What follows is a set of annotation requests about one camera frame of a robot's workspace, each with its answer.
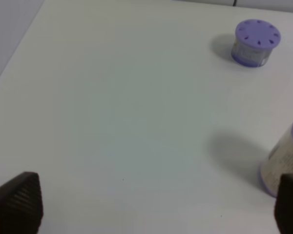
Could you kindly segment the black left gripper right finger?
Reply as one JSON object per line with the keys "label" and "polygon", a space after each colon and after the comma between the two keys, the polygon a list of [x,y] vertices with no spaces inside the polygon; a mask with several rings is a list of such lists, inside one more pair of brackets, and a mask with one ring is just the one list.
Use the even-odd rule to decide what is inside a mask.
{"label": "black left gripper right finger", "polygon": [[281,176],[274,218],[281,234],[293,234],[293,174]]}

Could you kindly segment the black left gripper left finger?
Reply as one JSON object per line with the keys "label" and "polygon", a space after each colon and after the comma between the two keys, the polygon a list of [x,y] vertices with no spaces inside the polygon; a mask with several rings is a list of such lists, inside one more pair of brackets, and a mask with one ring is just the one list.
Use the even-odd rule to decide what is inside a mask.
{"label": "black left gripper left finger", "polygon": [[0,186],[0,234],[36,234],[42,218],[38,173],[23,172]]}

